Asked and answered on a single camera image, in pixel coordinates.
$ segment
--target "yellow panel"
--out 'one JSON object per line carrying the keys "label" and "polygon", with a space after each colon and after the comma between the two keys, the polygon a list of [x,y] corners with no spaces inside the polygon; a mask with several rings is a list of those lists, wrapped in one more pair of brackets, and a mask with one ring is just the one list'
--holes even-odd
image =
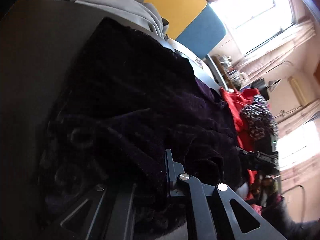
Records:
{"label": "yellow panel", "polygon": [[152,3],[161,17],[169,21],[167,34],[175,39],[207,5],[206,0],[144,0]]}

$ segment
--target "blue panel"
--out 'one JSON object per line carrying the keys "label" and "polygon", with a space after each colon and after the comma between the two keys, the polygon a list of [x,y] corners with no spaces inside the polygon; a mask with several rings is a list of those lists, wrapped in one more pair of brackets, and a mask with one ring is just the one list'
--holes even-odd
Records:
{"label": "blue panel", "polygon": [[176,38],[203,59],[226,35],[226,29],[209,4]]}

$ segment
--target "white fabric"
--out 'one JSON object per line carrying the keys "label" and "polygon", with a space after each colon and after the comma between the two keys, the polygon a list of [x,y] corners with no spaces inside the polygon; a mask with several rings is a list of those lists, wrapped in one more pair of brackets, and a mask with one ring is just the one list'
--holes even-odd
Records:
{"label": "white fabric", "polygon": [[279,65],[294,49],[316,35],[313,22],[307,20],[295,24],[271,41],[244,57],[235,68],[245,72],[249,81],[242,87],[259,79],[273,67]]}
{"label": "white fabric", "polygon": [[108,11],[164,38],[162,18],[155,7],[148,4],[148,8],[135,0],[70,0],[76,3],[96,7]]}
{"label": "white fabric", "polygon": [[311,117],[318,111],[320,111],[320,99],[317,99],[306,105],[292,116],[281,120],[278,123],[279,138],[291,133],[293,130],[309,121]]}

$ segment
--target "red clothing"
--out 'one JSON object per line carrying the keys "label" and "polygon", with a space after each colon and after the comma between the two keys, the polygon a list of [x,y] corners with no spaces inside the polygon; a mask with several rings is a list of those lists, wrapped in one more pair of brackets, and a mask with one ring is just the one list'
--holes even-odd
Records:
{"label": "red clothing", "polygon": [[[239,146],[246,151],[253,151],[253,139],[249,135],[248,123],[240,117],[240,111],[245,105],[251,105],[253,97],[259,95],[258,89],[245,89],[243,92],[235,90],[233,93],[225,91],[220,88],[221,97],[226,101],[231,110],[233,121],[235,123],[236,131],[238,133]],[[250,171],[250,184],[254,182],[254,176],[257,174],[256,171]]]}

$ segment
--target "window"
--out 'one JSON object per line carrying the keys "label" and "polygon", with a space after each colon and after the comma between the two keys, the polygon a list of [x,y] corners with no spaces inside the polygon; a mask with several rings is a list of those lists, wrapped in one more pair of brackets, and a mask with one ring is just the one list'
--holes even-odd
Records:
{"label": "window", "polygon": [[243,54],[293,24],[289,0],[219,0],[211,3]]}
{"label": "window", "polygon": [[307,122],[277,142],[280,170],[302,163],[320,151],[320,140],[314,121]]}

